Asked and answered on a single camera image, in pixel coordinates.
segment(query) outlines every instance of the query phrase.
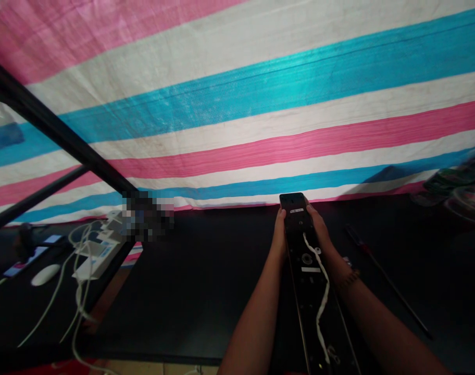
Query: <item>striped tarp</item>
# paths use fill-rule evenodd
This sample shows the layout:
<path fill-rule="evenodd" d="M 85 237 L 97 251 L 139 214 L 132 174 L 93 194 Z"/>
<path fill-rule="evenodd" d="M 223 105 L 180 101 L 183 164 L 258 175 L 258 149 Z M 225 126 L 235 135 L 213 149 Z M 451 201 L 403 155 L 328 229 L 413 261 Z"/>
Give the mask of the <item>striped tarp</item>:
<path fill-rule="evenodd" d="M 176 209 L 412 192 L 475 149 L 475 0 L 4 0 L 0 63 Z M 0 104 L 0 212 L 77 165 Z M 121 204 L 89 172 L 17 221 Z"/>

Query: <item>hand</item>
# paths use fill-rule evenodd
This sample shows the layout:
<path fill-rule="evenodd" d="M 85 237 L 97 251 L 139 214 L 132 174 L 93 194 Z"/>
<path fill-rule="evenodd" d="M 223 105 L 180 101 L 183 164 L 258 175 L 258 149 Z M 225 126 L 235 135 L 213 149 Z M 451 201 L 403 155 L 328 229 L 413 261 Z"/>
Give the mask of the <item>hand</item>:
<path fill-rule="evenodd" d="M 284 232 L 284 218 L 286 211 L 279 208 L 274 225 L 274 236 L 272 236 L 272 245 L 270 245 L 270 255 L 277 255 L 281 260 L 286 258 L 286 234 Z"/>
<path fill-rule="evenodd" d="M 307 212 L 309 212 L 312 217 L 312 222 L 314 223 L 314 229 L 316 230 L 317 239 L 323 248 L 326 248 L 331 244 L 330 233 L 328 232 L 328 227 L 324 223 L 323 218 L 319 213 L 307 203 Z"/>

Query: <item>black table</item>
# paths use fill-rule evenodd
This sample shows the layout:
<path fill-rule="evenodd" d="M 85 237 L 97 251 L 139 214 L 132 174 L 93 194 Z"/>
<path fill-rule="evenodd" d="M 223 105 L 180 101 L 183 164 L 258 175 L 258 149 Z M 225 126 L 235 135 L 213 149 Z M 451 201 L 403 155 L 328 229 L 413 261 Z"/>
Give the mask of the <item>black table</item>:
<path fill-rule="evenodd" d="M 43 242 L 52 234 L 66 236 L 82 223 L 52 225 L 46 229 L 36 229 L 34 238 L 37 243 Z M 82 230 L 75 233 L 75 240 L 81 236 Z M 5 270 L 16 261 L 11 251 L 12 243 L 17 235 L 16 229 L 0 230 L 0 278 Z M 86 301 L 86 309 L 95 305 L 104 289 L 109 284 L 124 258 L 131 250 L 133 243 L 126 243 L 111 261 L 108 269 L 98 279 L 90 283 Z M 59 344 L 76 312 L 76 280 L 71 277 L 74 258 L 66 265 L 64 278 L 56 299 L 48 311 L 46 318 L 26 344 L 17 345 L 33 329 L 45 310 L 57 284 L 57 277 L 42 286 L 31 286 L 30 281 L 41 269 L 50 264 L 61 264 L 69 256 L 71 250 L 59 251 L 51 248 L 30 264 L 27 269 L 0 286 L 0 372 L 36 366 L 72 357 L 70 337 Z M 85 260 L 80 257 L 78 265 Z"/>
<path fill-rule="evenodd" d="M 317 203 L 332 241 L 387 307 L 456 373 L 475 373 L 475 226 L 408 196 Z M 277 206 L 177 212 L 144 243 L 86 353 L 218 365 L 267 257 Z M 343 231 L 352 224 L 435 336 L 429 341 Z M 363 373 L 374 361 L 345 314 Z M 283 270 L 271 372 L 305 371 L 289 270 Z"/>

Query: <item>person's left hand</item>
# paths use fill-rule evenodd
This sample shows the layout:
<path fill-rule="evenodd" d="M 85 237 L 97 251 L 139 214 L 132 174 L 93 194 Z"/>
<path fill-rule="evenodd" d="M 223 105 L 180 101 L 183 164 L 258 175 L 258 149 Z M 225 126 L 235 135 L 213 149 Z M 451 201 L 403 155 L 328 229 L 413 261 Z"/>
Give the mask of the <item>person's left hand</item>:
<path fill-rule="evenodd" d="M 274 236 L 272 236 L 272 245 L 270 245 L 269 254 L 280 257 L 281 260 L 286 258 L 286 234 L 284 233 L 284 218 L 286 211 L 279 208 L 276 216 L 276 224 L 274 225 Z"/>

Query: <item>computer mouse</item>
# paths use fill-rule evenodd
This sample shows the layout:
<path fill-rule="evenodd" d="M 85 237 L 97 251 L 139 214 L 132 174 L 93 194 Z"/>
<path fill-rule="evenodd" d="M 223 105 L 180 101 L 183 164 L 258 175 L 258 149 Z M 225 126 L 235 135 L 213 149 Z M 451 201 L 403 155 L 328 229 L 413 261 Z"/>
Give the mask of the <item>computer mouse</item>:
<path fill-rule="evenodd" d="M 38 272 L 31 280 L 32 286 L 46 284 L 59 271 L 60 265 L 49 265 Z"/>

